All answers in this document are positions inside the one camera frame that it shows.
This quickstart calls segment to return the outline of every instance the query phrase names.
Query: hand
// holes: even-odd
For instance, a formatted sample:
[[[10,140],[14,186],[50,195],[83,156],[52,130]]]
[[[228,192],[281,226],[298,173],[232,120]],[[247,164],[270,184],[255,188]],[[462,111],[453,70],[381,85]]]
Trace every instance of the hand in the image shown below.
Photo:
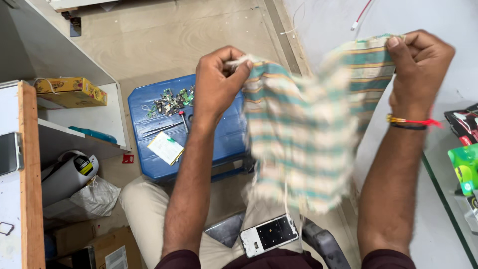
[[[237,60],[243,55],[240,50],[225,46],[199,59],[196,67],[194,122],[199,122],[201,126],[216,127],[252,69],[252,62],[247,61],[229,75],[231,70],[226,70],[223,63]]]
[[[405,42],[392,37],[387,48],[397,66],[389,100],[393,116],[428,119],[455,49],[424,30],[406,34]]]

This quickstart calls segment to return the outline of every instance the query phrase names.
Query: chair armrest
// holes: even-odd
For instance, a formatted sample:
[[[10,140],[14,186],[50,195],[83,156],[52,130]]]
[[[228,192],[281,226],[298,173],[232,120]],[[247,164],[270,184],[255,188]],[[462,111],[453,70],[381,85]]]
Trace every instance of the chair armrest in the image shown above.
[[[344,253],[328,230],[306,219],[302,239],[322,256],[329,269],[350,269]]]

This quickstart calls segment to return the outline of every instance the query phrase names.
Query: smartphone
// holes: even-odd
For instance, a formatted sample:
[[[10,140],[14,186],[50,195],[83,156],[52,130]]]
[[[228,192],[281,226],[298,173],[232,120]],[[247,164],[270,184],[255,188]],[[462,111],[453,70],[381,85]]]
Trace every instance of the smartphone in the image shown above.
[[[23,169],[22,135],[17,132],[0,135],[0,176]]]
[[[246,256],[252,258],[299,239],[294,222],[286,214],[239,234]]]

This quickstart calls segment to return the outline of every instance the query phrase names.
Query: man's left hand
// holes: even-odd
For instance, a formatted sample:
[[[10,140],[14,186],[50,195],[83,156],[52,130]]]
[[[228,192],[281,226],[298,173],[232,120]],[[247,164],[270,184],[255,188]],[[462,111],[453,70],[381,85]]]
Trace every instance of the man's left hand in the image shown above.
[[[194,121],[200,126],[215,128],[222,113],[231,105],[236,94],[249,77],[252,62],[238,66],[229,76],[224,63],[237,60],[244,53],[232,46],[225,46],[199,59],[196,67],[196,92],[194,97]]]

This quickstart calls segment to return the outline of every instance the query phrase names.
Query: black chair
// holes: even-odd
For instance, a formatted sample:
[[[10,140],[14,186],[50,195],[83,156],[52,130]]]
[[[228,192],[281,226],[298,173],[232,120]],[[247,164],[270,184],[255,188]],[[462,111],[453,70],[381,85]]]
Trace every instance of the black chair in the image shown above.
[[[206,234],[222,244],[232,247],[239,236],[245,212],[240,212],[205,230]],[[329,269],[350,269],[350,265],[334,236],[309,219],[302,228],[302,239],[322,256]]]

